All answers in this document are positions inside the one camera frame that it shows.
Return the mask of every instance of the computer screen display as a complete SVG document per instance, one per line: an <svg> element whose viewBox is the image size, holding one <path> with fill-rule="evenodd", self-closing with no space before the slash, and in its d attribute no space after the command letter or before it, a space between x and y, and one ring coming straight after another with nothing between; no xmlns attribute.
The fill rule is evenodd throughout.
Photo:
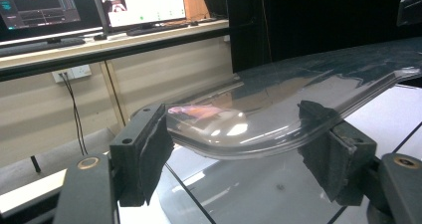
<svg viewBox="0 0 422 224"><path fill-rule="evenodd" d="M112 30L186 18L183 0L102 0Z"/></svg>
<svg viewBox="0 0 422 224"><path fill-rule="evenodd" d="M0 0L0 47L98 32L94 0Z"/></svg>

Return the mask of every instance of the desk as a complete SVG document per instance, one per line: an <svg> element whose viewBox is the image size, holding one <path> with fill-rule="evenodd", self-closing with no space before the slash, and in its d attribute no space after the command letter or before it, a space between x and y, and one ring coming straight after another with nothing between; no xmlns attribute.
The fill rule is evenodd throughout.
<svg viewBox="0 0 422 224"><path fill-rule="evenodd" d="M89 40L81 46L0 58L0 82L228 34L229 22L221 20L143 36L110 36L106 41Z"/></svg>

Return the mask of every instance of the black cable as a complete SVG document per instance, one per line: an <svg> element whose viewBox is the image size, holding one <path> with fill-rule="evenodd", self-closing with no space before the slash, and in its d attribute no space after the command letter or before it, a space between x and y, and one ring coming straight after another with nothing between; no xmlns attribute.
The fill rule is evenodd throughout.
<svg viewBox="0 0 422 224"><path fill-rule="evenodd" d="M68 82L66 81L65 77L63 76L63 74L59 74L59 76L63 79L63 82L65 83L66 87L68 88L68 92L71 94L71 98L73 100L74 99L74 94L71 92L71 90L69 88L69 85L68 85ZM81 148L81 153L82 153L82 155L84 155L84 149L82 147L81 137L80 137L80 132L79 132L79 130L80 130L79 129L79 124L78 124L77 116L76 116L76 113L75 113L75 105L74 105L74 117L75 117L75 123L77 125L78 143L79 143L80 148Z"/></svg>
<svg viewBox="0 0 422 224"><path fill-rule="evenodd" d="M84 147L84 151L85 151L85 154L88 155L87 147L85 146L85 139L84 139L84 133L83 133L83 129L82 129L81 118L79 116L79 111L78 111L77 103L76 103L76 100L75 100L74 91L72 90L72 86L71 86L71 82L69 80L68 74L65 73L65 76L66 76L66 80L68 80L69 91L72 94L72 100L74 102L74 114L78 118L79 130L80 130L80 133L81 133L81 140L82 140L82 144L83 144L83 147Z"/></svg>
<svg viewBox="0 0 422 224"><path fill-rule="evenodd" d="M393 150L393 153L397 152L406 142L407 140L409 140L410 137L413 136L413 134L415 134L415 132L422 126L422 121L419 122L419 124L409 133L409 135L407 135L403 141L400 142L400 144L398 144L398 146Z"/></svg>
<svg viewBox="0 0 422 224"><path fill-rule="evenodd" d="M263 9L263 16L264 16L264 22L265 22L265 29L266 29L266 37L267 37L267 45L268 45L268 55L270 56L270 62L273 62L273 54L271 52L271 42L270 42L270 35L269 35L269 30L268 30L268 20L267 20L267 12L265 10L265 1L262 1L262 9Z"/></svg>
<svg viewBox="0 0 422 224"><path fill-rule="evenodd" d="M183 183L183 181L177 176L176 172L173 171L173 169L165 163L165 166L167 169L171 172L171 174L174 176L174 178L177 180L177 182L180 184L180 186L184 189L184 191L190 196L193 202L195 202L196 206L202 211L202 213L205 215L205 217L208 219L208 221L212 224L215 224L216 222L214 219L212 219L211 215L205 210L205 208L202 206L202 204L196 199L196 197L189 191L187 186Z"/></svg>
<svg viewBox="0 0 422 224"><path fill-rule="evenodd" d="M341 207L326 224L333 224L338 219L338 217L340 217L340 215L345 211L346 208L346 206Z"/></svg>
<svg viewBox="0 0 422 224"><path fill-rule="evenodd" d="M84 154L84 151L85 151L85 153L88 154L87 148L85 147L85 141L84 141L84 134L83 134L83 131L82 131L81 119L80 119L78 107L77 107L77 104L76 104L76 101L75 101L74 92L73 92L72 86L69 82L68 74L65 73L66 77L64 77L63 74L59 74L59 76L63 79L63 82L65 83L66 87L68 88L69 94L71 95L71 98L72 98L72 101L73 101L74 118L75 118L75 123L76 123L76 126L77 126L78 143L79 143L80 148L81 148L81 153L82 153L82 155L85 155Z"/></svg>

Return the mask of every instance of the glossy surface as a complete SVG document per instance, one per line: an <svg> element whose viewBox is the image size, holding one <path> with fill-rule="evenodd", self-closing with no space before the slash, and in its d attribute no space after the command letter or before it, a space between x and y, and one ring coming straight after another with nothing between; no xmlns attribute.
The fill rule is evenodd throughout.
<svg viewBox="0 0 422 224"><path fill-rule="evenodd" d="M161 173L161 180L156 188L161 208L172 224L208 224L212 223L207 213L194 202L191 193L181 186L175 178L171 167L164 166Z"/></svg>
<svg viewBox="0 0 422 224"><path fill-rule="evenodd" d="M341 208L328 200L296 150L248 160L211 160L182 147L173 152L168 164L214 223L328 223ZM202 170L196 169L201 164ZM173 190L158 192L172 223L199 215L197 206L179 204L185 203L180 198L181 188L165 179L159 186ZM203 223L202 219L184 221Z"/></svg>
<svg viewBox="0 0 422 224"><path fill-rule="evenodd" d="M422 75L422 39L289 59L169 107L176 142L218 159L285 152L400 81Z"/></svg>

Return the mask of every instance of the computer monitor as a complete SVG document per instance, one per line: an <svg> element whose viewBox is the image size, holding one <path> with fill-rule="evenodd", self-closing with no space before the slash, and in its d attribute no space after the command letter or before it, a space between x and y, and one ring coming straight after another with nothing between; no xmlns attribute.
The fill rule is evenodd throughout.
<svg viewBox="0 0 422 224"><path fill-rule="evenodd" d="M111 32L185 20L183 0L101 0Z"/></svg>
<svg viewBox="0 0 422 224"><path fill-rule="evenodd" d="M103 29L94 0L0 0L0 48Z"/></svg>

